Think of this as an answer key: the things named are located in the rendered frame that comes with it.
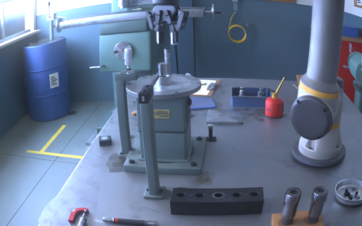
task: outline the barrel label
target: barrel label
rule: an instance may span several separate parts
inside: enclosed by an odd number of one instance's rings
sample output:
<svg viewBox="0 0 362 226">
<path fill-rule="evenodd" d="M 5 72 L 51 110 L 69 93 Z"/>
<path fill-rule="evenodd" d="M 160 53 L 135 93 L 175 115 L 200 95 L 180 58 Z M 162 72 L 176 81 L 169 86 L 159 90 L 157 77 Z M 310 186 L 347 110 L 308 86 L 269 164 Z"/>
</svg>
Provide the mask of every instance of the barrel label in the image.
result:
<svg viewBox="0 0 362 226">
<path fill-rule="evenodd" d="M 154 109 L 153 115 L 155 119 L 170 119 L 170 109 Z"/>
<path fill-rule="evenodd" d="M 55 72 L 55 73 L 49 75 L 49 83 L 50 83 L 50 88 L 51 89 L 59 86 L 59 74 L 58 74 L 58 72 Z"/>
</svg>

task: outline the red c-clamp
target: red c-clamp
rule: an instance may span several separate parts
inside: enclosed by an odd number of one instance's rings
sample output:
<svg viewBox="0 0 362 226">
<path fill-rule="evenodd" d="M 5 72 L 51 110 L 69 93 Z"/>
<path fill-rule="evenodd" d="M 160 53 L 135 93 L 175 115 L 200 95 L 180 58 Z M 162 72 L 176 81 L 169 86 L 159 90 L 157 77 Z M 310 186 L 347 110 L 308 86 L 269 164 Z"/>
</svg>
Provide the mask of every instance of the red c-clamp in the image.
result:
<svg viewBox="0 0 362 226">
<path fill-rule="evenodd" d="M 74 219 L 77 217 L 78 214 L 81 214 L 81 213 L 88 213 L 89 210 L 88 208 L 76 208 L 76 209 L 73 209 L 72 212 L 70 213 L 70 216 L 69 216 L 69 223 L 74 223 Z"/>
</svg>

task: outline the blue barrel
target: blue barrel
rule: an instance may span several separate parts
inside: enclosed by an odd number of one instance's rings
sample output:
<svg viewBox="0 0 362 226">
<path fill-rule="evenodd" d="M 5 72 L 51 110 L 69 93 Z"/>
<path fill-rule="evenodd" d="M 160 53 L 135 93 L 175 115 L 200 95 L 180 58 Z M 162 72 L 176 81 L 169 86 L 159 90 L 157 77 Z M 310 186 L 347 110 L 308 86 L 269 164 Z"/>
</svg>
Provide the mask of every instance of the blue barrel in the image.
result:
<svg viewBox="0 0 362 226">
<path fill-rule="evenodd" d="M 30 118 L 50 121 L 70 111 L 66 38 L 42 39 L 23 48 Z"/>
</svg>

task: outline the window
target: window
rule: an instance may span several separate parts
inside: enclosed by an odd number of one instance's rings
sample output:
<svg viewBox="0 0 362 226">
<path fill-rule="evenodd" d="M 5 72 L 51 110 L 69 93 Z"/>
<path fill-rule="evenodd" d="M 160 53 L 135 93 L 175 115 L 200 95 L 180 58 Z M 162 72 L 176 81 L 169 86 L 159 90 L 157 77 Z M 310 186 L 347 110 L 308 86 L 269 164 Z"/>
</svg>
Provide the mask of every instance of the window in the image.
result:
<svg viewBox="0 0 362 226">
<path fill-rule="evenodd" d="M 35 30 L 35 0 L 0 0 L 0 48 Z"/>
</svg>

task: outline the metal tabletop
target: metal tabletop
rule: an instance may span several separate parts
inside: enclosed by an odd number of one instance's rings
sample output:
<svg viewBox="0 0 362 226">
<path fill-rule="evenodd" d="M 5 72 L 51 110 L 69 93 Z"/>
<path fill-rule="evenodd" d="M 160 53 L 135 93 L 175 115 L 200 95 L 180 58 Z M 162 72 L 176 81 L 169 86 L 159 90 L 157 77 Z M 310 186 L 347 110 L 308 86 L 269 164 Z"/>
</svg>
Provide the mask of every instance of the metal tabletop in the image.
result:
<svg viewBox="0 0 362 226">
<path fill-rule="evenodd" d="M 280 81 L 254 79 L 220 79 L 213 98 L 218 109 L 231 107 L 231 87 L 268 87 L 276 89 Z M 361 225 L 361 206 L 345 206 L 335 198 L 334 188 L 344 178 L 362 179 L 362 114 L 344 95 L 341 136 L 346 157 L 338 165 L 317 168 L 294 159 L 292 146 L 300 138 L 290 122 L 290 108 L 297 96 L 296 81 L 285 81 L 279 91 L 284 100 L 284 117 L 266 118 L 263 108 L 238 108 L 243 111 L 242 125 L 214 125 L 216 142 L 207 142 L 203 175 L 211 182 L 200 184 L 190 175 L 160 174 L 160 185 L 166 186 L 162 200 L 144 199 L 146 174 L 122 171 L 121 149 L 116 111 L 99 136 L 110 135 L 111 146 L 91 144 L 61 192 L 44 209 L 40 226 L 68 226 L 72 209 L 89 208 L 87 226 L 105 225 L 103 217 L 157 221 L 159 226 L 268 226 L 273 213 L 281 213 L 285 191 L 299 187 L 303 194 L 298 211 L 309 210 L 313 189 L 329 189 L 322 216 L 325 226 Z M 137 136 L 133 97 L 129 97 L 131 134 Z M 208 110 L 191 112 L 192 136 L 207 136 Z M 241 188 L 263 187 L 262 214 L 235 216 L 171 215 L 170 198 L 175 187 Z"/>
</svg>

